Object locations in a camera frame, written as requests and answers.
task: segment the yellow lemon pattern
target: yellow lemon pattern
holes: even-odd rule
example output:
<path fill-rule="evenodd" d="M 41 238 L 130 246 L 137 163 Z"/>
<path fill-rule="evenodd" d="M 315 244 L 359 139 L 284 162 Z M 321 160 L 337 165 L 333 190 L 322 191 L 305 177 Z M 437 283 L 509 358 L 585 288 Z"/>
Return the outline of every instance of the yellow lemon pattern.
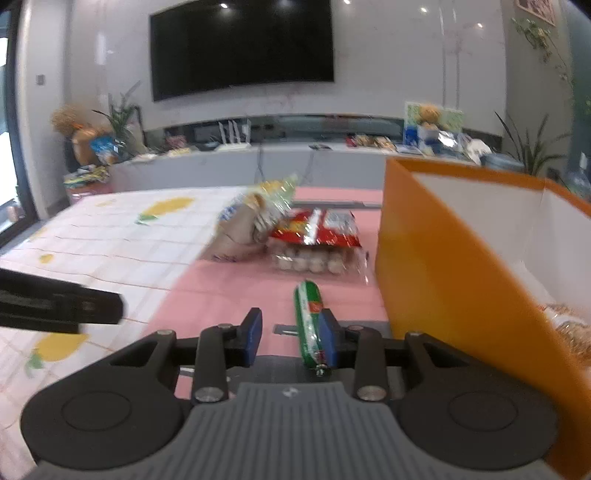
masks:
<path fill-rule="evenodd" d="M 96 206 L 97 207 L 106 207 L 108 205 L 112 205 L 113 203 L 115 203 L 115 201 L 116 201 L 115 199 L 105 200 L 104 202 L 97 203 Z"/>
<path fill-rule="evenodd" d="M 53 260 L 53 254 L 39 255 L 39 262 L 42 264 L 48 264 Z"/>
<path fill-rule="evenodd" d="M 31 369 L 43 368 L 43 362 L 58 362 L 68 358 L 88 338 L 86 333 L 49 333 L 43 337 L 31 352 L 25 365 L 25 371 L 30 377 Z"/>
<path fill-rule="evenodd" d="M 161 217 L 162 215 L 177 212 L 178 210 L 187 208 L 193 202 L 194 199 L 190 197 L 176 197 L 156 202 L 150 208 L 140 213 L 135 223 L 145 225 L 146 222 L 156 220 L 158 217 Z"/>
<path fill-rule="evenodd" d="M 32 234 L 28 240 L 30 242 L 32 242 L 33 240 L 39 238 L 41 235 L 43 235 L 45 232 L 47 232 L 47 228 L 46 227 L 41 227 L 39 230 L 37 230 L 37 232 L 35 232 L 34 234 Z"/>

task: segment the gray gripper base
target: gray gripper base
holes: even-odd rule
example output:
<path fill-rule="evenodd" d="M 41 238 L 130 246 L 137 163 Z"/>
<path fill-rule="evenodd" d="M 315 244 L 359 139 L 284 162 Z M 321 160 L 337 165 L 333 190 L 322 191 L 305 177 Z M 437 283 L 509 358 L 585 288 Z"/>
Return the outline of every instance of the gray gripper base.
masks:
<path fill-rule="evenodd" d="M 243 383 L 234 400 L 194 408 L 177 437 L 133 465 L 77 472 L 42 463 L 27 480 L 558 480 L 543 461 L 469 471 L 414 446 L 382 404 L 340 382 Z"/>

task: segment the black tv screen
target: black tv screen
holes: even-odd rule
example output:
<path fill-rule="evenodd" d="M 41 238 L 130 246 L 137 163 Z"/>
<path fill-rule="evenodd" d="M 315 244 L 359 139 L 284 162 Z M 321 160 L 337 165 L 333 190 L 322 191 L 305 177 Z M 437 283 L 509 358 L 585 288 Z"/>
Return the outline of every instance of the black tv screen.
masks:
<path fill-rule="evenodd" d="M 198 0 L 152 15 L 150 31 L 154 101 L 335 80 L 330 0 Z"/>

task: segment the orange box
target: orange box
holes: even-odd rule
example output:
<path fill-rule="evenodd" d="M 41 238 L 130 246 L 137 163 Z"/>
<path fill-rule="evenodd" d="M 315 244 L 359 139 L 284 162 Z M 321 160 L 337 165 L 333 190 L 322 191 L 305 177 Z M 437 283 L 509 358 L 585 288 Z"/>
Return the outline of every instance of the orange box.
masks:
<path fill-rule="evenodd" d="M 537 307 L 542 293 L 519 277 L 513 262 L 530 266 L 543 287 L 553 282 L 556 300 L 591 314 L 591 300 L 581 296 L 585 289 L 589 296 L 591 282 L 580 285 L 591 264 L 589 273 L 570 257 L 564 257 L 566 273 L 551 264 L 556 251 L 576 247 L 576 234 L 590 228 L 591 235 L 590 218 L 591 206 L 549 181 L 389 159 L 376 256 L 394 336 L 428 333 L 548 394 L 560 424 L 546 460 L 572 480 L 591 469 L 591 388 Z M 574 231 L 561 230 L 562 221 Z M 536 232 L 555 235 L 535 244 Z M 582 263 L 591 260 L 590 244 L 586 250 L 576 257 Z M 560 292 L 562 284 L 569 288 Z"/>

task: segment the checkered tablecloth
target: checkered tablecloth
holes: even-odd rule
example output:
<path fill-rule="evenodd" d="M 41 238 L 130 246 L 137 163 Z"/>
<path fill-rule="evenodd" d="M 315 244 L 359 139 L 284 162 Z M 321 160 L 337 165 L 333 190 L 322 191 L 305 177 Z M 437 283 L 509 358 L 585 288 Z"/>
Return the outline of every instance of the checkered tablecloth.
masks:
<path fill-rule="evenodd" d="M 244 190 L 175 189 L 88 197 L 0 258 L 2 268 L 114 291 L 125 302 L 119 325 L 88 326 L 73 351 L 58 355 L 66 355 L 61 360 L 55 360 L 56 347 L 50 354 L 44 351 L 55 334 L 0 328 L 1 475 L 16 480 L 33 466 L 18 421 L 27 400 L 136 341 L 210 239 L 219 212 Z"/>

